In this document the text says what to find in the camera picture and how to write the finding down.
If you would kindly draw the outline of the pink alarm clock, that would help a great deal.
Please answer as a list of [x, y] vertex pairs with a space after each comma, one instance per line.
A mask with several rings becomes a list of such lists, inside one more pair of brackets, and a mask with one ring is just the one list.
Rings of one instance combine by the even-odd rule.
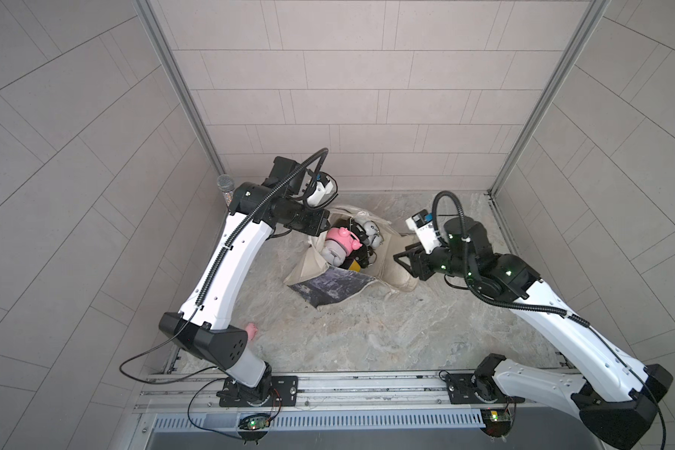
[[326, 235], [326, 241], [335, 241], [340, 245], [347, 256], [353, 251], [357, 251], [363, 247], [362, 242], [358, 236], [346, 227], [331, 228]]

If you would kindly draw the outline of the beige canvas tote bag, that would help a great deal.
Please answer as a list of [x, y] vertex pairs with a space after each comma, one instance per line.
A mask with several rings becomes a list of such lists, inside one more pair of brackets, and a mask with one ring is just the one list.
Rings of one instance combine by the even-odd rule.
[[418, 242], [400, 234], [391, 222], [350, 205], [330, 209], [330, 232], [345, 228], [335, 239], [329, 232], [309, 238], [309, 247], [284, 283], [309, 305], [341, 303], [378, 283], [389, 290], [410, 292], [417, 280], [394, 256]]

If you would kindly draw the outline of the white twin-bell alarm clock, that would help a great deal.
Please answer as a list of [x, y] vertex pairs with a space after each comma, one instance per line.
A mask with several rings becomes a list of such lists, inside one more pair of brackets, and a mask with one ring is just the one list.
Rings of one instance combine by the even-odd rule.
[[372, 249], [378, 249], [384, 242], [379, 227], [369, 219], [358, 219], [357, 223], [362, 228], [361, 243]]

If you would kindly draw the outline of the small white alarm clock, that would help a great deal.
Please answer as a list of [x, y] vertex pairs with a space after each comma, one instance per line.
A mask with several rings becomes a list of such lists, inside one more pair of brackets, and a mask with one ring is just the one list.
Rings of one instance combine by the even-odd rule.
[[326, 240], [322, 247], [321, 255], [330, 266], [342, 266], [348, 256], [348, 252], [339, 242]]

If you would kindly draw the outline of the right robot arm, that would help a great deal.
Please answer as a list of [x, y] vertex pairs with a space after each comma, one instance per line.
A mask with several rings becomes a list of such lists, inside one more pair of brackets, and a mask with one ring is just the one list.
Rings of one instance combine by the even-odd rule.
[[633, 448], [654, 420], [664, 418], [659, 403], [672, 385], [672, 375], [658, 364], [644, 365], [611, 343], [519, 256], [494, 252], [481, 223], [453, 217], [439, 231], [435, 217], [422, 210], [406, 224], [418, 241], [394, 260], [412, 277], [426, 281], [442, 274], [463, 279], [463, 289], [490, 306], [512, 311], [577, 370], [560, 374], [490, 354], [472, 375], [480, 401], [535, 401], [574, 416], [616, 449]]

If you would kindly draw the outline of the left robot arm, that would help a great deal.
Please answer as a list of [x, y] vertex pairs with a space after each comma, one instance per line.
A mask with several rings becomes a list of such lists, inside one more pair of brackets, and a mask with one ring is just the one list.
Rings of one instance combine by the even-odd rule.
[[236, 385], [237, 397], [254, 406], [271, 396], [271, 367], [249, 350], [249, 334], [232, 326], [234, 305], [260, 248], [277, 225], [319, 236], [327, 231], [326, 206], [338, 194], [326, 176], [299, 190], [300, 182], [281, 185], [268, 178], [262, 185], [246, 182], [234, 193], [229, 214], [209, 266], [179, 311], [166, 312], [159, 330], [180, 349], [208, 361]]

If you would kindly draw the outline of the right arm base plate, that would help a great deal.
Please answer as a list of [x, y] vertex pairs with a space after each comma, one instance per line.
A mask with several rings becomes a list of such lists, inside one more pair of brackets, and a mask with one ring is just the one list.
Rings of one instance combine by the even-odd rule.
[[459, 404], [502, 404], [525, 403], [523, 397], [509, 397], [487, 377], [478, 378], [474, 373], [457, 373], [441, 370], [440, 380], [445, 384], [450, 403]]

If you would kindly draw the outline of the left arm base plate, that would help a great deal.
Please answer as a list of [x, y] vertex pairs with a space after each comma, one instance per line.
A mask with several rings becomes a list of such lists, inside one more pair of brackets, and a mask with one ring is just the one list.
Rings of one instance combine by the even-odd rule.
[[296, 405], [299, 379], [296, 376], [264, 377], [256, 387], [248, 387], [228, 378], [217, 391], [219, 406], [228, 407], [293, 407]]

